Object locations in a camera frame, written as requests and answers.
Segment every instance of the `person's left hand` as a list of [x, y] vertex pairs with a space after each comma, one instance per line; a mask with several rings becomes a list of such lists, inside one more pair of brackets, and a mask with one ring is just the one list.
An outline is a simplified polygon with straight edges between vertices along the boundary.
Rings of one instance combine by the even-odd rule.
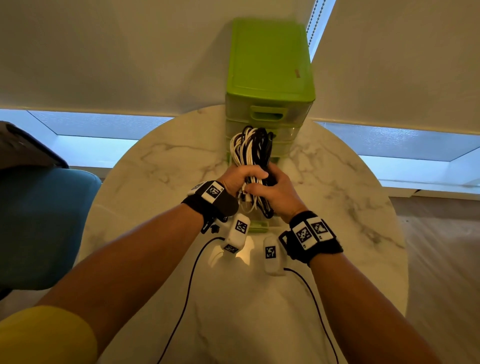
[[232, 164], [220, 178], [217, 178], [217, 181], [225, 187], [229, 194], [236, 197], [237, 192], [245, 183], [246, 177], [256, 177], [263, 180], [268, 177], [268, 173], [258, 165], [237, 167]]

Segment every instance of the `bundle of cables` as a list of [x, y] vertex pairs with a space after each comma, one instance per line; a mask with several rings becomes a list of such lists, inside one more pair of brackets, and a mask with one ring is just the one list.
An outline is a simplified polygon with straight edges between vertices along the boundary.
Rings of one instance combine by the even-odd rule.
[[[275, 135], [272, 132], [267, 133], [265, 128], [246, 126], [241, 133], [238, 133], [230, 140], [230, 154], [233, 162], [237, 166], [258, 164], [263, 170], [267, 171], [270, 155], [272, 154], [273, 138], [275, 138]], [[270, 175], [264, 180], [259, 180], [256, 177], [247, 177], [243, 188], [246, 184], [253, 182], [265, 186], [276, 184], [275, 178]], [[247, 211], [243, 208], [241, 202], [251, 203], [250, 210]], [[273, 217], [274, 211], [264, 197], [242, 193], [239, 195], [239, 204], [245, 212], [251, 212], [253, 209], [259, 208], [266, 218]]]

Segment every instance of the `green handle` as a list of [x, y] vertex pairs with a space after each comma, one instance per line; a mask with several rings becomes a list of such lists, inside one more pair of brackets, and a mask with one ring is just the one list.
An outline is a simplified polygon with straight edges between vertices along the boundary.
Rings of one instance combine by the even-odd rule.
[[286, 115], [286, 108], [250, 106], [250, 117], [258, 121], [280, 121]]

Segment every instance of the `person's right hand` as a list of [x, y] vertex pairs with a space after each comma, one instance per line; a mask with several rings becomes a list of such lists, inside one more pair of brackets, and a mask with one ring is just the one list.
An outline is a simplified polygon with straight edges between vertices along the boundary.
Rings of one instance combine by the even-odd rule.
[[277, 181], [275, 186], [267, 187], [259, 183], [249, 183], [245, 186], [245, 191], [255, 196], [265, 197], [277, 215], [288, 224], [292, 217], [308, 209], [297, 195], [290, 178], [279, 167], [270, 162], [268, 170], [275, 176]]

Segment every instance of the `person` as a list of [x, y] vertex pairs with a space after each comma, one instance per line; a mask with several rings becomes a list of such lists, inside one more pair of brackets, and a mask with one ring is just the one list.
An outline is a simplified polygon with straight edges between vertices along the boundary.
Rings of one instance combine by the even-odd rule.
[[[289, 223], [308, 211], [289, 177], [275, 164], [277, 184], [251, 183]], [[217, 180], [232, 195], [259, 166], [232, 166]], [[123, 325], [162, 286], [203, 226], [203, 216], [180, 204], [91, 254], [35, 307], [0, 322], [0, 362], [95, 363]], [[349, 363], [440, 363], [393, 304], [343, 253], [309, 262], [328, 322]]]

